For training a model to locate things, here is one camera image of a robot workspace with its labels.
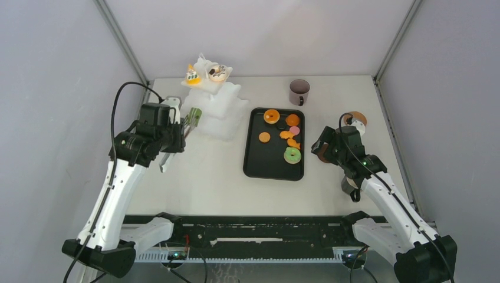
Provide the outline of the green layered cake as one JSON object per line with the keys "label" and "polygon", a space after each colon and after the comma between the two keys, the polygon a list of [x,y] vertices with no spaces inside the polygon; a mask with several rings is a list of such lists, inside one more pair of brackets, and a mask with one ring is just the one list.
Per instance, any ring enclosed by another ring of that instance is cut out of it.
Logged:
{"label": "green layered cake", "polygon": [[196,107],[192,107],[189,112],[189,125],[191,127],[197,127],[201,116],[202,110]]}

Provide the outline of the green frosted donut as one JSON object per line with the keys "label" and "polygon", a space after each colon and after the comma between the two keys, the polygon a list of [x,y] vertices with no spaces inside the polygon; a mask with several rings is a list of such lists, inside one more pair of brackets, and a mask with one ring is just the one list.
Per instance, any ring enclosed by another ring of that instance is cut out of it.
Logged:
{"label": "green frosted donut", "polygon": [[297,164],[302,159],[300,149],[295,147],[287,147],[284,152],[284,159],[289,164]]}

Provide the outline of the yellow cake slice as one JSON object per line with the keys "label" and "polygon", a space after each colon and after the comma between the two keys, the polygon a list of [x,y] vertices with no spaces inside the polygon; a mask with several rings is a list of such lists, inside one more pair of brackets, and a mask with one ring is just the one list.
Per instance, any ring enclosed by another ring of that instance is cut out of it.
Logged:
{"label": "yellow cake slice", "polygon": [[194,69],[192,64],[188,65],[185,83],[187,85],[197,85],[202,82],[201,77],[198,75],[197,71]]}

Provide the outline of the orange glazed donut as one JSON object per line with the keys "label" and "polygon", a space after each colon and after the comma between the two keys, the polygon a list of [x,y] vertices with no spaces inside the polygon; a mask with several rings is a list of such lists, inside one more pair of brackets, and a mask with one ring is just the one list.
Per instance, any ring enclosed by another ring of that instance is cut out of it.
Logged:
{"label": "orange glazed donut", "polygon": [[268,124],[275,124],[280,120],[281,115],[276,109],[267,109],[263,114],[263,118],[264,122]]}

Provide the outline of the white chocolate drizzle donut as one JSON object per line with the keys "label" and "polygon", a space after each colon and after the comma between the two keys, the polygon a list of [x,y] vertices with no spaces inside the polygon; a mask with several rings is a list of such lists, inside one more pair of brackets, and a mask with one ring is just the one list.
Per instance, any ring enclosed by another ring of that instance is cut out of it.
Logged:
{"label": "white chocolate drizzle donut", "polygon": [[208,72],[208,78],[214,82],[223,82],[228,75],[228,68],[225,65],[214,65]]}

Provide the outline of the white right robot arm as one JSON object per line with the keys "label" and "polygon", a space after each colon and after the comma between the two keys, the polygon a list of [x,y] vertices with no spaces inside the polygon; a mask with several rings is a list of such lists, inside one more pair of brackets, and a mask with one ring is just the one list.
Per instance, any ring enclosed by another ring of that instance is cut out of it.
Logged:
{"label": "white right robot arm", "polygon": [[392,231],[380,228],[363,211],[343,218],[341,239],[347,245],[359,242],[375,250],[393,265],[399,282],[453,282],[457,244],[451,236],[440,236],[403,197],[386,166],[368,155],[361,134],[354,126],[325,127],[311,152],[341,167],[341,188],[359,202],[367,196],[378,207]]}

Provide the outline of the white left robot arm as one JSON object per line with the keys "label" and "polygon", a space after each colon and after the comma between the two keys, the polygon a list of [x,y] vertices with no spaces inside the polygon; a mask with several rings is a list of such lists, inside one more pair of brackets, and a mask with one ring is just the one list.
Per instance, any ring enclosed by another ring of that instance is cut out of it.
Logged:
{"label": "white left robot arm", "polygon": [[93,211],[75,239],[67,239],[62,252],[75,261],[109,274],[124,277],[136,256],[163,241],[176,246],[185,236],[166,213],[160,213],[135,229],[122,224],[134,191],[151,162],[181,153],[185,147],[184,125],[178,98],[141,106],[139,119],[115,135],[103,187]]}

